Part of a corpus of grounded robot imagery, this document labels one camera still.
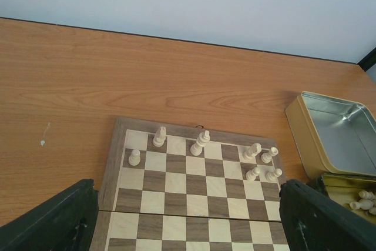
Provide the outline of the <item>white chess rook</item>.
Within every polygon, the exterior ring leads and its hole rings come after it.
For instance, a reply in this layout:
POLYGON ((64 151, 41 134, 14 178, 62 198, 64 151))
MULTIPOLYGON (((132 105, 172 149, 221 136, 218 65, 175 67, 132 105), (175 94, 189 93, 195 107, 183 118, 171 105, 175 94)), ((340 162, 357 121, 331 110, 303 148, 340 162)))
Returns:
POLYGON ((261 155, 261 160, 264 163, 270 163, 274 156, 278 155, 278 149, 276 147, 271 147, 267 152, 261 155))

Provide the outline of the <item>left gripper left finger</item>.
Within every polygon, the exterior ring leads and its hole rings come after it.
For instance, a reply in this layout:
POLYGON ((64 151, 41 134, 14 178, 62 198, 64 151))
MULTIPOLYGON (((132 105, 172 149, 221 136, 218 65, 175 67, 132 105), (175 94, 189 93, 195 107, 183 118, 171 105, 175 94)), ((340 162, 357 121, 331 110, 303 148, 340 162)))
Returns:
POLYGON ((1 250, 89 250, 98 217, 94 180, 74 185, 1 227, 1 250))

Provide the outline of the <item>white chess pawn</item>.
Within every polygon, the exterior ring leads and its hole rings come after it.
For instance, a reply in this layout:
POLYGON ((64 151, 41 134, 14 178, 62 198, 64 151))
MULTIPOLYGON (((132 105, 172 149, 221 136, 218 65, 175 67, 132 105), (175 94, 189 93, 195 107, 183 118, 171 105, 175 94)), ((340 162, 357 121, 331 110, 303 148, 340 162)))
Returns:
POLYGON ((246 179, 249 181, 254 181, 256 177, 259 176, 260 172, 261 172, 260 168, 255 167, 246 173, 246 179))
POLYGON ((269 182, 278 181, 278 177, 282 175, 283 171, 280 168, 274 169, 273 171, 267 172, 266 179, 269 182))

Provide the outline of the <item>white chess knight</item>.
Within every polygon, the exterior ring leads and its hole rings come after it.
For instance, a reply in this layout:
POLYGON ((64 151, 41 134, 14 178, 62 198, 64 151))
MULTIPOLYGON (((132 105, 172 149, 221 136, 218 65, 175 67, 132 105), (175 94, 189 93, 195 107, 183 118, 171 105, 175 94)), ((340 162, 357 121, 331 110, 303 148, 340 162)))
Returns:
POLYGON ((161 126, 154 135, 153 145, 156 147, 161 147, 166 140, 166 128, 161 126))

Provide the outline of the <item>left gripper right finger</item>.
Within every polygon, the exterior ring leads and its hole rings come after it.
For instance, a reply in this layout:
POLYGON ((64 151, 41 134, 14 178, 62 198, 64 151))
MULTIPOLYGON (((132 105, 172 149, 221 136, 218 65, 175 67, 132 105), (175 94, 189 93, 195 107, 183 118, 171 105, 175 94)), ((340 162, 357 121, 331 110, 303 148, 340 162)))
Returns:
POLYGON ((290 250, 375 250, 375 224, 292 179, 282 184, 280 218, 290 250))

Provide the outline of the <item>white chess king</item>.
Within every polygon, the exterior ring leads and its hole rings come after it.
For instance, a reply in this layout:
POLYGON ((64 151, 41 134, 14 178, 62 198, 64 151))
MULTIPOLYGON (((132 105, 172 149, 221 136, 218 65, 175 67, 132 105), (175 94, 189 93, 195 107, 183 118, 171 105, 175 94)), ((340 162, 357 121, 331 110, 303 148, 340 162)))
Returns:
POLYGON ((202 153, 203 148, 210 140, 210 132, 205 130, 201 132, 197 137, 195 143, 190 147, 190 153, 193 156, 199 156, 202 153))

